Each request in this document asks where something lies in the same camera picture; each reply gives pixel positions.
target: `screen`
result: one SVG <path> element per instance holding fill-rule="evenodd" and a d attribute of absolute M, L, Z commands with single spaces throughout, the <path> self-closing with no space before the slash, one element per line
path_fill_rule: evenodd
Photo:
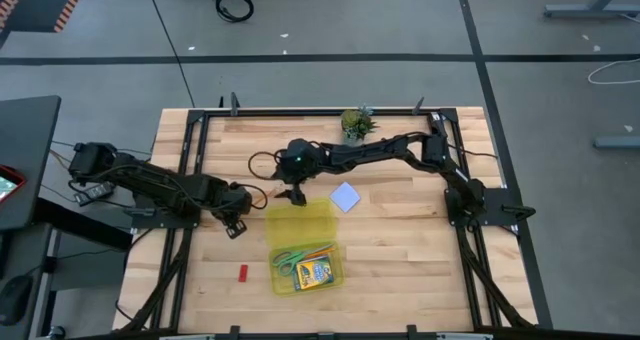
<path fill-rule="evenodd" d="M 0 200 L 11 194 L 16 187 L 18 187 L 18 185 L 0 176 Z"/>

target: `potted plant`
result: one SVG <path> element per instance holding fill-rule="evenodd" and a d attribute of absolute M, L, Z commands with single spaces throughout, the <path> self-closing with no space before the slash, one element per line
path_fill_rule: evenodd
<path fill-rule="evenodd" d="M 355 146 L 364 140 L 364 137 L 377 128 L 371 120 L 373 110 L 362 105 L 356 110 L 345 110 L 342 113 L 342 135 L 345 145 Z"/>

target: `floor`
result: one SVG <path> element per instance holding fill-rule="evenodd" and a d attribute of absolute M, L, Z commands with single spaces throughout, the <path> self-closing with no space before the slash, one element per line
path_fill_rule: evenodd
<path fill-rule="evenodd" d="M 253 0 L 255 16 L 227 24 L 210 0 L 157 0 L 180 56 L 201 56 L 184 72 L 198 107 L 238 94 L 243 106 L 485 106 L 473 62 L 223 61 L 221 55 L 403 53 L 470 55 L 459 0 Z M 542 16 L 546 3 L 587 0 L 469 0 L 485 55 L 640 53 L 640 24 L 625 19 L 564 20 Z M 638 0 L 615 0 L 633 3 Z M 229 4 L 230 9 L 239 7 Z M 151 0 L 81 0 L 59 34 L 11 33 L 0 58 L 88 58 L 89 65 L 0 66 L 0 99 L 62 97 L 55 139 L 111 142 L 149 152 L 161 109 L 191 101 L 175 64 L 105 65 L 113 57 L 171 57 Z M 640 131 L 640 84 L 595 86 L 599 62 L 487 64 L 534 248 L 557 329 L 640 334 L 640 245 L 637 225 L 640 157 L 592 148 L 598 135 Z M 614 68 L 603 80 L 640 78 L 640 65 Z M 54 145 L 71 156 L 71 149 Z M 44 184 L 65 196 L 68 176 L 51 160 Z M 77 209 L 43 189 L 41 196 L 106 222 L 108 206 Z M 124 191 L 117 199 L 131 201 Z M 62 240 L 61 253 L 93 245 Z M 95 288 L 59 294 L 54 323 L 69 335 L 110 330 L 122 257 L 74 259 L 93 266 Z M 67 282 L 78 266 L 67 266 Z M 72 285 L 62 284 L 60 289 Z"/>

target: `translucent yellow lid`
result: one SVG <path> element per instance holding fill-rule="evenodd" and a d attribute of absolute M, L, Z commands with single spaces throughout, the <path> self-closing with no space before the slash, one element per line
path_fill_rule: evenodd
<path fill-rule="evenodd" d="M 307 206 L 285 205 L 267 211 L 267 243 L 272 249 L 335 241 L 336 232 L 328 198 L 310 201 Z"/>

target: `scissors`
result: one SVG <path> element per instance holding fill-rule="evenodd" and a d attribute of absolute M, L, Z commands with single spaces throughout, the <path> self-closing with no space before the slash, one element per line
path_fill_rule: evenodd
<path fill-rule="evenodd" d="M 289 276 L 293 272 L 293 268 L 297 263 L 309 256 L 320 255 L 332 251 L 333 244 L 325 245 L 313 250 L 306 251 L 285 251 L 273 258 L 271 265 L 278 268 L 278 272 L 282 276 Z"/>

